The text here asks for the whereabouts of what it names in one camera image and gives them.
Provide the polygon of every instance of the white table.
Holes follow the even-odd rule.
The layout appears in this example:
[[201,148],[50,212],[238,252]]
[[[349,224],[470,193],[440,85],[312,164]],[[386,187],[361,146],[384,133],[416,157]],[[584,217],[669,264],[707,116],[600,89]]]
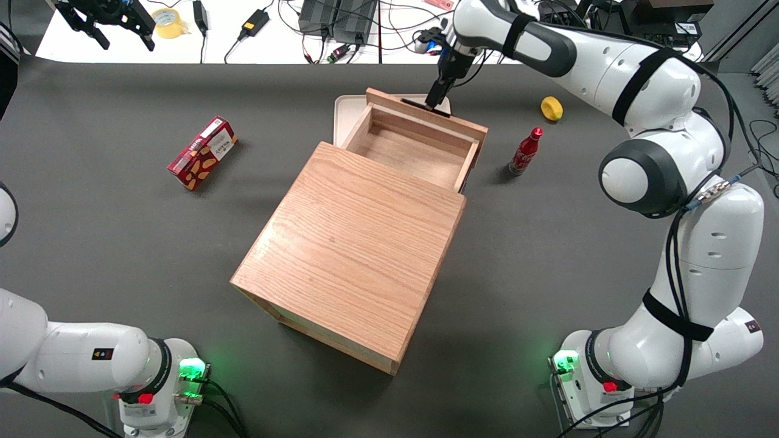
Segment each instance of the white table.
[[[424,30],[433,26],[440,26],[439,19],[433,19],[433,14],[445,12],[422,0],[381,0],[381,22],[383,26],[404,28],[400,35],[393,30],[382,29],[383,62],[386,64],[434,64],[438,57],[420,55],[410,50],[401,48],[386,50],[386,48],[399,48],[411,41],[416,30]],[[163,5],[140,0],[149,11],[149,14],[164,8]],[[523,2],[526,13],[535,11],[538,16],[538,7],[531,0],[518,0]],[[206,41],[205,62],[218,64],[224,62],[224,55],[235,42],[241,25],[257,9],[262,9],[270,3],[270,0],[203,0],[203,5],[208,11],[209,26],[208,39]],[[298,28],[298,15],[292,8],[300,10],[302,0],[274,0],[267,9],[270,21],[260,30],[255,37],[250,37],[239,44],[228,59],[231,64],[307,64],[302,54],[303,37],[287,27],[282,19],[290,26]],[[412,5],[426,9],[429,12],[418,9],[404,8],[403,5]],[[134,33],[117,26],[98,25],[111,42],[108,50],[104,51],[100,45],[85,35],[84,32],[74,32],[60,16],[55,13],[49,23],[40,47],[36,53],[41,58],[60,62],[113,62],[113,63],[170,63],[186,64],[198,63],[200,60],[200,46],[203,37],[197,29],[192,14],[192,1],[183,0],[175,6],[179,15],[189,26],[190,34],[184,34],[172,40],[153,36],[157,45],[154,51],[147,51],[140,38]],[[379,20],[379,10],[376,11],[375,21]],[[308,53],[316,59],[322,47],[321,37],[306,37],[305,46]],[[378,45],[379,27],[376,23],[371,29],[368,39],[370,44]],[[324,58],[341,43],[330,39],[325,46]],[[495,64],[498,54],[494,54],[487,63]],[[352,63],[376,64],[379,61],[379,49],[377,47],[364,46],[354,57]]]

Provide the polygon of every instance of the red button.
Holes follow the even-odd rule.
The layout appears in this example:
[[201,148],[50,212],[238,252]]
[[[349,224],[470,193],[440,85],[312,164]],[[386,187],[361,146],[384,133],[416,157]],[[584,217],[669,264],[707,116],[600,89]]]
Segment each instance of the red button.
[[154,399],[154,394],[140,394],[138,396],[138,403],[140,404],[151,404],[151,401]]

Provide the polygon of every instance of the wooden box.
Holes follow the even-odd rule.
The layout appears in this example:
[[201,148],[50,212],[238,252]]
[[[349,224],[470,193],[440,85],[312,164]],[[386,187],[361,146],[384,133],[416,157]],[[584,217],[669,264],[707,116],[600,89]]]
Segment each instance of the wooden box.
[[367,97],[344,148],[319,144],[231,284],[281,323],[395,375],[487,129]]

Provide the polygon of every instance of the white tray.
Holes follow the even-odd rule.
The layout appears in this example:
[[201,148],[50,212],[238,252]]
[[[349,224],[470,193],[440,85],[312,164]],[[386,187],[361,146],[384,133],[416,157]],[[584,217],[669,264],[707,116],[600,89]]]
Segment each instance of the white tray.
[[[418,102],[424,104],[425,94],[394,94],[401,99],[408,99],[409,101]],[[364,94],[348,94],[336,99],[335,116],[333,117],[333,145],[340,147],[346,138],[349,136],[349,132],[354,128],[354,124],[360,118],[360,114],[368,106],[368,102],[365,99]],[[444,97],[443,102],[435,107],[439,111],[443,111],[447,114],[452,114],[452,108],[449,106],[449,98]]]

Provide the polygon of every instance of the green indicator light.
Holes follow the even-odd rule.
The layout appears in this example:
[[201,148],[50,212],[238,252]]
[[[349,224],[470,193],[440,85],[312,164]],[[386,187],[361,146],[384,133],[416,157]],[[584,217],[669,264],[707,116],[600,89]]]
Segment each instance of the green indicator light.
[[579,353],[573,350],[560,350],[552,358],[552,361],[557,365],[557,370],[561,374],[571,373],[576,364],[579,363]]
[[206,375],[206,363],[199,358],[182,359],[178,364],[178,375],[185,379],[202,379]]

